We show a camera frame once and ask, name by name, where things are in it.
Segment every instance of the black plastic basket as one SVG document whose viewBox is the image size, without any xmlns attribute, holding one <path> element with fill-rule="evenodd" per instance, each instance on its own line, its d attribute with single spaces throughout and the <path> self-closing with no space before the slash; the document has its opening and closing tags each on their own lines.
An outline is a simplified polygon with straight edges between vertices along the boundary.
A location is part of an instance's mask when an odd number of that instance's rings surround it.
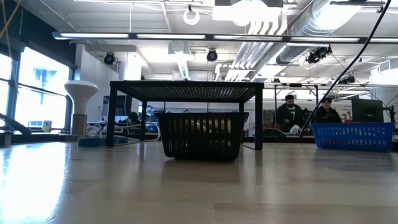
<svg viewBox="0 0 398 224">
<path fill-rule="evenodd" d="M 249 113 L 157 113 L 164 153 L 176 159 L 233 160 Z"/>
</svg>

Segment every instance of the light wood floor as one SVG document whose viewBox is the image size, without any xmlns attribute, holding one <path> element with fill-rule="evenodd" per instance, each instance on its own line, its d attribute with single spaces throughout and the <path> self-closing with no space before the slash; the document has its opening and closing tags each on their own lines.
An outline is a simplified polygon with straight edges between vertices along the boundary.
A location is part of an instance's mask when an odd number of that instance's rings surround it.
<svg viewBox="0 0 398 224">
<path fill-rule="evenodd" d="M 242 148 L 175 161 L 157 142 L 0 149 L 0 223 L 398 223 L 395 154 Z"/>
</svg>

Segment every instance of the black metal table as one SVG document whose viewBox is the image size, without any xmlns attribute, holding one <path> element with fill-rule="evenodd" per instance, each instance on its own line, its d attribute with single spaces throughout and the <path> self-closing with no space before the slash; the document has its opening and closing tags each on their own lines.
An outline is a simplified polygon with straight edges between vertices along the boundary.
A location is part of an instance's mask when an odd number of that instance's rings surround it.
<svg viewBox="0 0 398 224">
<path fill-rule="evenodd" d="M 197 81 L 112 81 L 109 99 L 106 145 L 113 146 L 116 97 L 121 91 L 142 101 L 142 111 L 147 102 L 201 102 L 239 103 L 239 112 L 244 112 L 244 103 L 255 96 L 255 149 L 262 149 L 262 89 L 263 83 L 252 82 L 197 82 Z M 146 114 L 141 113 L 140 140 L 145 140 Z"/>
</svg>

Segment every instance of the basket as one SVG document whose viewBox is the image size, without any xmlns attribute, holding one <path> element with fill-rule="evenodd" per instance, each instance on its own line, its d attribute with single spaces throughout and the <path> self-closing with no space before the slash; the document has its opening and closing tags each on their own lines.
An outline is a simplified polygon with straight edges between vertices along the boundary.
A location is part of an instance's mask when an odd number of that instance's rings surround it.
<svg viewBox="0 0 398 224">
<path fill-rule="evenodd" d="M 312 129 L 320 148 L 388 152 L 394 123 L 312 124 Z"/>
<path fill-rule="evenodd" d="M 234 160 L 249 113 L 157 113 L 164 153 L 176 159 Z"/>
</svg>

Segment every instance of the blue tray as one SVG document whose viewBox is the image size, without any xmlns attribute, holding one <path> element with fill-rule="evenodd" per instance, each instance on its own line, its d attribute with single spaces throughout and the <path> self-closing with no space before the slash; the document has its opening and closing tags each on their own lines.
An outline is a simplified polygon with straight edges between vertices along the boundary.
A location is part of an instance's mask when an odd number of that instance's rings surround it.
<svg viewBox="0 0 398 224">
<path fill-rule="evenodd" d="M 320 148 L 388 152 L 394 123 L 312 124 L 312 129 Z"/>
</svg>

